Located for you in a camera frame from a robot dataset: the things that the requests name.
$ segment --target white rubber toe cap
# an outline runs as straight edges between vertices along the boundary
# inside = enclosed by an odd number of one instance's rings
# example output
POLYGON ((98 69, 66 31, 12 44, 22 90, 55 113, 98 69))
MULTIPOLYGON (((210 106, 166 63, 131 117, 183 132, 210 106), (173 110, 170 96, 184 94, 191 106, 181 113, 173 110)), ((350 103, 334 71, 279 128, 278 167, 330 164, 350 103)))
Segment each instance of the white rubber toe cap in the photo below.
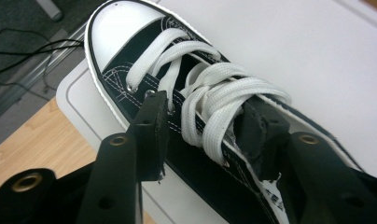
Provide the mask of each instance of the white rubber toe cap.
POLYGON ((107 2, 100 6, 89 20, 85 37, 86 47, 92 47, 99 70, 107 67, 133 35, 162 17, 164 14, 159 11, 131 1, 107 2))

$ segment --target wooden floor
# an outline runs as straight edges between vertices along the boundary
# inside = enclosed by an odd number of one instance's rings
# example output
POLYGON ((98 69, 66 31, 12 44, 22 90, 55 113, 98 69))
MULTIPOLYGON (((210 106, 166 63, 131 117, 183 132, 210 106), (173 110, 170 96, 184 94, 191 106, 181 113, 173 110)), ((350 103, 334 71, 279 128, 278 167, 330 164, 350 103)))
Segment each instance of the wooden floor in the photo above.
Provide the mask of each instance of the wooden floor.
MULTIPOLYGON (((49 168, 60 178, 95 157, 95 151, 64 116, 54 98, 0 145, 0 186, 31 168, 49 168)), ((146 212, 144 223, 155 223, 146 212)))

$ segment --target shoe eyelet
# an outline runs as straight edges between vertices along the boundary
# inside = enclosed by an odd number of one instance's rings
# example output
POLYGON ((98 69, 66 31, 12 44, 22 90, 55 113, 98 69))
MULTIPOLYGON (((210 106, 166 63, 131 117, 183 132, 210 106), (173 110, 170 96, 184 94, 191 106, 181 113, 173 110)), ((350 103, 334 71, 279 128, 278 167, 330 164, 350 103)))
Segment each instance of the shoe eyelet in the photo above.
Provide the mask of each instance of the shoe eyelet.
POLYGON ((137 91, 138 91, 138 88, 136 88, 136 89, 133 90, 133 88, 130 87, 130 86, 127 84, 127 92, 128 92, 129 94, 134 94, 134 93, 136 93, 137 91))
POLYGON ((154 93, 156 93, 156 92, 153 91, 153 90, 147 90, 147 91, 145 91, 145 99, 146 99, 147 97, 153 95, 154 93))
POLYGON ((167 111, 168 116, 173 116, 175 114, 175 112, 176 112, 175 105, 173 104, 173 106, 174 106, 174 109, 172 111, 170 111, 170 110, 167 111))

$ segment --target black cable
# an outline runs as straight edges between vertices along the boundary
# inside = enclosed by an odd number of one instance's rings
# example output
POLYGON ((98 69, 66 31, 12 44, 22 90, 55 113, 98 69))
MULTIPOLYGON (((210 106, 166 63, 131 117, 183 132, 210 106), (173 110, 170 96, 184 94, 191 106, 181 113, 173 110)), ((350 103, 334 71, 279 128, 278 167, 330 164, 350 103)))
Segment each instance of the black cable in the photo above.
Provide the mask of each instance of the black cable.
POLYGON ((0 51, 0 54, 1 55, 13 55, 13 56, 34 56, 36 54, 50 53, 50 52, 53 52, 54 50, 57 50, 57 49, 70 49, 70 48, 78 48, 78 47, 83 47, 83 45, 79 44, 79 45, 63 46, 63 47, 58 47, 58 48, 54 48, 54 49, 45 49, 45 50, 40 50, 38 52, 34 51, 34 52, 29 52, 29 53, 0 51))
POLYGON ((2 83, 2 82, 0 82, 0 86, 19 86, 19 87, 23 88, 24 90, 26 90, 27 92, 29 92, 29 93, 31 93, 31 94, 33 94, 33 95, 35 95, 35 96, 37 96, 37 97, 45 100, 45 101, 50 101, 49 98, 46 98, 46 97, 44 97, 44 96, 42 96, 40 94, 37 94, 34 91, 31 91, 28 88, 26 88, 24 85, 22 85, 20 83, 17 83, 17 82, 10 82, 10 83, 2 83))
POLYGON ((51 43, 49 43, 49 44, 47 44, 47 45, 45 45, 45 46, 43 46, 43 47, 41 47, 41 48, 35 50, 35 51, 32 52, 32 53, 25 53, 25 54, 27 54, 27 56, 24 57, 23 59, 17 61, 16 63, 13 63, 13 64, 11 64, 11 65, 9 65, 9 66, 3 68, 3 69, 0 69, 0 74, 3 73, 3 72, 6 72, 7 70, 9 70, 9 69, 11 69, 11 68, 13 68, 13 67, 15 67, 15 66, 17 66, 17 65, 20 64, 20 63, 25 62, 26 60, 32 58, 32 57, 35 56, 36 54, 47 53, 47 52, 53 52, 54 50, 57 50, 57 49, 70 49, 70 48, 84 47, 83 44, 80 44, 80 45, 65 46, 65 47, 59 47, 59 48, 55 48, 55 49, 49 49, 49 50, 43 50, 43 51, 42 51, 42 49, 44 49, 44 48, 46 48, 46 47, 48 47, 48 46, 51 46, 51 45, 53 45, 53 44, 60 43, 60 42, 66 42, 67 40, 68 40, 68 39, 57 40, 57 41, 51 42, 51 43))
MULTIPOLYGON (((43 80, 43 82, 45 84, 45 90, 44 90, 44 92, 47 92, 48 89, 52 89, 52 90, 56 91, 56 88, 51 87, 48 84, 48 82, 47 82, 47 70, 49 68, 49 63, 51 61, 53 51, 58 50, 58 49, 70 49, 70 48, 84 47, 84 44, 83 44, 82 41, 75 40, 75 39, 61 39, 61 40, 57 40, 57 41, 51 42, 48 38, 46 38, 44 35, 42 35, 42 34, 40 34, 38 32, 29 31, 29 30, 12 29, 12 28, 2 29, 2 30, 0 30, 0 34, 2 34, 5 31, 20 32, 20 33, 28 33, 28 34, 37 35, 37 36, 40 36, 41 38, 43 38, 44 40, 46 40, 48 42, 48 44, 40 47, 39 49, 37 49, 34 52, 30 52, 30 53, 0 51, 1 55, 26 56, 23 59, 19 60, 18 62, 14 63, 14 64, 11 64, 10 66, 7 66, 7 67, 1 69, 0 70, 0 74, 3 73, 3 72, 5 72, 8 69, 11 69, 11 68, 17 66, 20 63, 25 62, 26 60, 28 60, 29 58, 31 58, 31 57, 33 57, 33 56, 35 56, 37 54, 49 53, 49 58, 47 59, 46 66, 45 66, 45 68, 43 70, 43 75, 42 75, 42 80, 43 80), (52 45, 58 44, 58 43, 62 43, 62 42, 75 42, 75 43, 78 43, 78 44, 77 45, 73 45, 73 46, 58 47, 58 48, 53 48, 52 47, 52 45)), ((39 95, 39 94, 37 94, 37 93, 35 93, 33 91, 30 91, 28 88, 26 88, 25 86, 21 85, 20 83, 16 83, 16 82, 2 83, 2 82, 0 82, 0 85, 1 86, 11 86, 11 85, 20 86, 21 88, 25 89, 26 91, 30 92, 31 94, 33 94, 33 95, 35 95, 37 97, 40 97, 40 98, 42 98, 42 99, 44 99, 46 101, 49 101, 48 98, 43 97, 42 95, 39 95)))

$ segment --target canvas sneaker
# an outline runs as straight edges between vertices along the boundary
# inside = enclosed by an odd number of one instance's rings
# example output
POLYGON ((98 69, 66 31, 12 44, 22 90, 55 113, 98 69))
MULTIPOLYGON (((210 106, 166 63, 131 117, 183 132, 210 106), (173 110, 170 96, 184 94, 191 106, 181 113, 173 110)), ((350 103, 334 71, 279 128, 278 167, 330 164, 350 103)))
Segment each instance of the canvas sneaker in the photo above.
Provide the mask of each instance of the canvas sneaker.
POLYGON ((272 125, 321 135, 355 166, 331 134, 288 106, 286 92, 229 62, 157 4, 104 3, 88 22, 85 47, 96 87, 124 128, 149 94, 167 91, 167 162, 229 222, 288 222, 278 176, 261 177, 272 125))

